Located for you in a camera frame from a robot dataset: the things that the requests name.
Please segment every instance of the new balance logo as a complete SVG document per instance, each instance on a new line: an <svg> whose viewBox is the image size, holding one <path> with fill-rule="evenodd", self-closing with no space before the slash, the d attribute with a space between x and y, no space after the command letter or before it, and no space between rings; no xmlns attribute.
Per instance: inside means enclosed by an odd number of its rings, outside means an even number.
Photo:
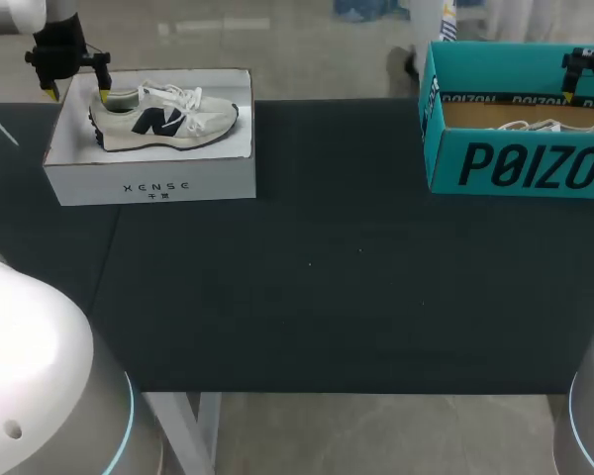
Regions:
<svg viewBox="0 0 594 475"><path fill-rule="evenodd" d="M180 125L185 121L178 121L175 124L167 127L165 124L175 121L181 115L182 114L178 109L174 109L174 112L171 113L171 117L167 121L165 119L165 111L163 109L159 109L157 107L145 109L137 120L135 126L132 128L132 132L144 135L149 131L149 129L152 129L155 136L174 137L176 132L178 132Z"/></svg>

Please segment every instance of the white sneaker upper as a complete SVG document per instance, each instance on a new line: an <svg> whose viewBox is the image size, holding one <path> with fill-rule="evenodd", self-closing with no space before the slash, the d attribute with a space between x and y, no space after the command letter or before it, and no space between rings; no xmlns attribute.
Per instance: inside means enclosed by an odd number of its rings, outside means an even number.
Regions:
<svg viewBox="0 0 594 475"><path fill-rule="evenodd" d="M148 81L133 91L110 92L105 105L93 94L90 112L104 136L200 138L228 131L238 118L230 101L204 96L199 87L183 90Z"/></svg>

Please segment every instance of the poizon logo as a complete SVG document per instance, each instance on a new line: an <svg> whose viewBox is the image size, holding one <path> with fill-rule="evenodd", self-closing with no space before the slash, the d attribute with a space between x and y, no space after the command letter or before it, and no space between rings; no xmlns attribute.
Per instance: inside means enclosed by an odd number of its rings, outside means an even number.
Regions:
<svg viewBox="0 0 594 475"><path fill-rule="evenodd" d="M427 105L425 106L425 114L423 115L423 124L421 126L421 132L423 136L423 143L425 143L425 134L427 133L427 123L429 119L434 116L434 106L436 105L436 97L440 92L440 88L438 87L438 80L434 75L432 79L432 87L429 91L429 100L427 101Z"/></svg>

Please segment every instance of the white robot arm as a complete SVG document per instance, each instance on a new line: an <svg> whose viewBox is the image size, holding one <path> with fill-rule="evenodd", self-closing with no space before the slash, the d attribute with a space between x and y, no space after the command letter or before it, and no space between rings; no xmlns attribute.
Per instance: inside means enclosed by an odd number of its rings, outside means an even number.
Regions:
<svg viewBox="0 0 594 475"><path fill-rule="evenodd" d="M76 0L0 0L0 35L33 34L36 46L25 55L40 87L59 100L55 81L72 77L81 66L94 68L101 99L112 85L107 52L89 53L77 15Z"/></svg>

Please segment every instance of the person's foot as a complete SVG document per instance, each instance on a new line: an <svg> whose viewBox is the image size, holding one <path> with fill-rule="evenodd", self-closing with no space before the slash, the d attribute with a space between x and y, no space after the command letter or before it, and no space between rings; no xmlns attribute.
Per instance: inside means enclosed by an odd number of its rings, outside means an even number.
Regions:
<svg viewBox="0 0 594 475"><path fill-rule="evenodd" d="M387 54L387 77L389 79L389 97L412 97L418 95L418 81L410 78L405 69L409 52L401 47L393 47Z"/></svg>
<svg viewBox="0 0 594 475"><path fill-rule="evenodd" d="M418 70L416 69L414 62L416 62L416 51L412 48L411 52L407 56L407 59L405 59L405 72L409 74L416 84L419 84L420 75L418 74Z"/></svg>

